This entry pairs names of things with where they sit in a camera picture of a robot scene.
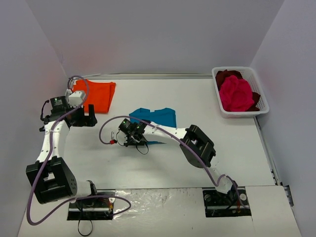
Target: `teal cloth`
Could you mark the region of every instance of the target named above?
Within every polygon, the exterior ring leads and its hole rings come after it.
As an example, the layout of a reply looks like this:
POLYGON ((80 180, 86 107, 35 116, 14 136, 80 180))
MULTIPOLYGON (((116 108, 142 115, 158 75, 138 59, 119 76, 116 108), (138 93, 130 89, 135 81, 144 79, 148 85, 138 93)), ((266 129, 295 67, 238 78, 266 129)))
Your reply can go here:
MULTIPOLYGON (((149 109, 139 108, 134 112, 130 113, 129 116, 149 120, 157 124, 168 126, 168 127, 177 127, 176 122, 176 112, 170 108, 164 108, 162 110, 155 110, 150 112, 149 109)), ((148 144, 159 144, 159 142, 150 141, 148 144)))

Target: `black cable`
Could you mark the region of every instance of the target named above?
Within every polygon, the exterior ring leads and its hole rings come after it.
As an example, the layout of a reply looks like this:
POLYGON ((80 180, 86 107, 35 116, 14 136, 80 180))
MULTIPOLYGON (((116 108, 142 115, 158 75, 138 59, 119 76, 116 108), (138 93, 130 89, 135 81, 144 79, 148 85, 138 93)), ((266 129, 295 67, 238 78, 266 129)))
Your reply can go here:
POLYGON ((70 84, 71 84, 71 82, 74 80, 74 78, 68 78, 68 82, 67 82, 67 88, 69 89, 69 90, 72 90, 71 88, 70 88, 70 84))
POLYGON ((142 153, 142 152, 138 149, 138 146, 137 146, 137 145, 136 145, 136 149, 139 151, 140 154, 142 154, 142 155, 147 155, 147 153, 149 152, 149 148, 148 148, 147 143, 145 143, 145 146, 147 147, 147 152, 146 152, 146 153, 142 153))
POLYGON ((82 233, 80 232, 80 230, 79 230, 79 225, 80 225, 80 221, 81 221, 81 219, 82 219, 82 214, 83 214, 83 204, 82 204, 82 201, 80 202, 80 204, 81 204, 81 207, 79 208, 79 207, 77 206, 77 203, 76 203, 76 207, 77 207, 77 208, 79 209, 79 211, 80 211, 80 217, 79 217, 79 221, 78 221, 78 233, 79 233, 81 236, 86 237, 86 236, 89 236, 89 235, 92 233, 92 231, 93 231, 93 223, 92 223, 91 220, 89 220, 90 223, 91 223, 91 231, 90 231, 89 233, 87 233, 86 235, 84 235, 84 234, 82 234, 82 233))
POLYGON ((232 200, 232 203, 225 210, 228 210, 229 208, 231 208, 237 202, 238 196, 236 195, 236 193, 234 194, 234 197, 235 198, 232 200))
POLYGON ((119 141, 118 141, 118 134, 119 134, 120 130, 118 130, 117 132, 117 143, 121 146, 121 147, 124 147, 124 145, 120 144, 119 141))
POLYGON ((43 104, 43 107, 41 108, 41 113, 40 113, 40 120, 41 120, 41 121, 44 121, 44 118, 43 118, 43 116, 44 116, 44 107, 45 107, 45 105, 46 105, 47 103, 49 103, 49 100, 46 100, 46 101, 44 102, 44 104, 43 104))

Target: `wire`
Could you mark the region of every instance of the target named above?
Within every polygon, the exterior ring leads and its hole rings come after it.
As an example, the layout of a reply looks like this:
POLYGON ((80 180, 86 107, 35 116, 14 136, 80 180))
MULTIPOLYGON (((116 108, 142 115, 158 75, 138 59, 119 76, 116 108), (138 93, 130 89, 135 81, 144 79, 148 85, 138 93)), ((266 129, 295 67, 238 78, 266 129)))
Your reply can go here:
POLYGON ((73 93, 74 91, 73 91, 73 89, 72 88, 70 88, 70 83, 74 80, 74 76, 72 76, 71 78, 68 78, 68 82, 67 82, 67 88, 73 93))
POLYGON ((91 231, 90 231, 89 233, 87 233, 87 234, 82 234, 82 233, 80 232, 80 230, 79 230, 79 225, 80 225, 80 221, 81 221, 82 214, 83 214, 83 204, 82 204, 82 201, 81 201, 80 203, 81 203, 81 207, 80 207, 80 208, 77 207, 77 208, 79 209, 79 211, 80 211, 80 217, 79 217, 79 221, 78 221, 78 233, 79 233, 81 236, 86 237, 86 236, 89 236, 89 235, 92 233, 92 231, 93 231, 93 223, 92 223, 91 220, 89 220, 90 223, 91 223, 91 231))
POLYGON ((237 195, 236 195, 236 193, 234 194, 234 196, 236 196, 236 197, 232 200, 231 204, 228 207, 226 207, 225 210, 229 210, 229 208, 231 208, 237 202, 237 195))
MULTIPOLYGON (((72 76, 71 78, 69 78, 68 80, 68 85, 69 85, 69 81, 70 80, 73 80, 74 78, 80 78, 84 81, 86 87, 87 87, 87 94, 85 96, 85 98, 83 99, 83 101, 77 106, 75 107, 73 110, 65 113, 64 115, 62 115, 61 117, 59 117, 53 124, 53 126, 51 127, 51 131, 49 132, 49 152, 47 154, 47 157, 46 159, 44 160, 44 162, 42 163, 35 179, 34 179, 34 182, 32 184, 32 188, 31 188, 31 191, 30 191, 30 195, 29 195, 29 199, 28 199, 28 203, 27 203, 27 207, 26 207, 26 218, 27 218, 27 221, 30 225, 32 226, 36 226, 36 225, 39 225, 40 223, 44 222, 51 214, 53 214, 58 208, 60 208, 62 205, 70 202, 70 201, 73 201, 73 200, 76 200, 75 197, 73 198, 70 198, 70 199, 67 199, 65 201, 63 201, 62 203, 60 203, 59 205, 57 205, 54 209, 52 209, 46 216, 44 216, 41 220, 37 221, 37 222, 33 222, 32 219, 31 219, 31 205, 32 205, 32 198, 33 198, 33 195, 34 195, 34 192, 35 192, 35 188, 36 188, 36 185, 40 179, 40 175, 42 174, 47 162, 48 162, 48 159, 50 158, 51 154, 52 154, 52 151, 53 151, 53 131, 57 125, 58 122, 60 122, 61 120, 63 120, 65 117, 67 117, 68 115, 70 115, 71 113, 73 113, 74 111, 76 111, 77 109, 79 109, 86 101, 87 99, 87 96, 89 94, 89 85, 88 83, 86 82, 86 79, 84 79, 83 77, 81 76, 72 76)), ((77 198, 77 200, 84 200, 84 199, 91 199, 91 198, 117 198, 117 199, 121 199, 125 202, 128 203, 129 207, 122 210, 122 211, 119 211, 117 213, 114 213, 112 215, 118 215, 120 213, 123 213, 127 210, 129 210, 131 208, 131 203, 129 200, 123 198, 123 197, 117 197, 117 196, 106 196, 106 195, 97 195, 97 196, 88 196, 88 197, 79 197, 77 198)))
POLYGON ((119 132, 120 132, 120 130, 118 130, 118 132, 117 132, 117 142, 118 142, 118 144, 119 144, 121 147, 124 147, 124 145, 120 144, 119 141, 118 141, 118 134, 119 134, 119 132))
POLYGON ((45 107, 45 105, 46 105, 47 103, 49 103, 49 100, 46 100, 46 101, 44 102, 42 108, 41 108, 41 113, 40 113, 40 120, 41 120, 41 121, 44 121, 44 117, 43 117, 43 116, 44 116, 44 107, 45 107))
POLYGON ((142 152, 138 149, 138 146, 137 146, 137 145, 136 145, 136 149, 139 151, 140 154, 142 154, 142 155, 147 155, 148 152, 149 152, 149 147, 148 147, 147 143, 145 143, 145 146, 147 147, 147 152, 146 152, 146 153, 142 153, 142 152))
POLYGON ((237 209, 236 209, 237 213, 240 213, 240 202, 237 201, 237 209))
POLYGON ((204 170, 206 171, 207 175, 209 176, 209 178, 211 179, 211 181, 212 181, 212 183, 213 183, 213 185, 214 185, 215 187, 218 187, 218 186, 219 186, 220 181, 221 181, 222 178, 227 177, 227 178, 232 182, 232 184, 233 184, 233 186, 234 186, 234 189, 236 190, 236 194, 237 194, 238 200, 240 201, 241 205, 242 205, 244 208, 249 209, 249 207, 246 207, 246 206, 243 205, 243 203, 241 202, 237 185, 236 185, 235 181, 234 181, 231 177, 229 177, 228 175, 222 174, 221 176, 219 176, 217 182, 215 182, 213 176, 211 175, 211 173, 209 172, 207 166, 204 164, 204 162, 201 160, 201 158, 200 158, 187 144, 185 144, 183 141, 181 141, 181 140, 180 140, 179 138, 177 138, 175 135, 171 134, 170 132, 164 130, 163 128, 161 128, 161 127, 159 127, 159 126, 154 126, 154 125, 152 125, 152 124, 150 124, 150 123, 148 123, 148 122, 146 122, 146 121, 144 121, 144 120, 141 120, 141 119, 139 119, 139 118, 135 118, 135 117, 132 117, 132 116, 116 116, 116 117, 113 117, 113 118, 107 120, 104 124, 102 124, 102 126, 101 126, 101 128, 100 128, 100 131, 99 131, 99 140, 101 141, 101 143, 106 144, 106 145, 107 145, 107 144, 110 144, 109 142, 105 142, 105 141, 102 140, 101 134, 102 134, 102 130, 103 130, 104 126, 105 126, 106 124, 108 124, 110 121, 115 120, 115 119, 120 119, 120 118, 135 119, 135 120, 140 121, 140 122, 142 122, 142 123, 144 123, 144 124, 146 124, 146 125, 148 125, 148 126, 150 126, 150 127, 154 127, 154 128, 156 128, 156 129, 158 129, 158 130, 164 132, 165 134, 169 135, 170 137, 172 137, 173 139, 175 139, 176 141, 178 141, 178 142, 179 142, 182 146, 184 146, 189 152, 191 152, 192 155, 194 155, 194 157, 198 160, 198 162, 201 164, 201 166, 202 166, 202 167, 204 168, 204 170))

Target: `orange cloth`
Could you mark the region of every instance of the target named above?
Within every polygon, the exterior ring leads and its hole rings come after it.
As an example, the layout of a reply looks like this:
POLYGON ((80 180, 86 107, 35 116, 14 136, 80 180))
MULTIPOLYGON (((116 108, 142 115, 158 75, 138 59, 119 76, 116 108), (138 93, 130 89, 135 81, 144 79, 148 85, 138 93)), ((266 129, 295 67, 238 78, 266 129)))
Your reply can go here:
MULTIPOLYGON (((88 98, 85 101, 84 111, 88 113, 88 105, 94 105, 95 113, 106 114, 111 106, 112 98, 115 92, 115 83, 91 82, 86 80, 89 85, 88 98)), ((83 90, 87 93, 84 81, 77 80, 73 91, 83 90)))

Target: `pink cloth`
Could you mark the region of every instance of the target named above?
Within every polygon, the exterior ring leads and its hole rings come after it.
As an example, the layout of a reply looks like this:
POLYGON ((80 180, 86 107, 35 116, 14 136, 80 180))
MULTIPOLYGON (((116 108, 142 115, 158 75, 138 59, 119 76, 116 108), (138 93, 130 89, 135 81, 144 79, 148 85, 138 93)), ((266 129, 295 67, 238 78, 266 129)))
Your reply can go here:
POLYGON ((219 96, 224 110, 229 112, 244 112, 254 104, 249 83, 236 76, 225 78, 219 96))

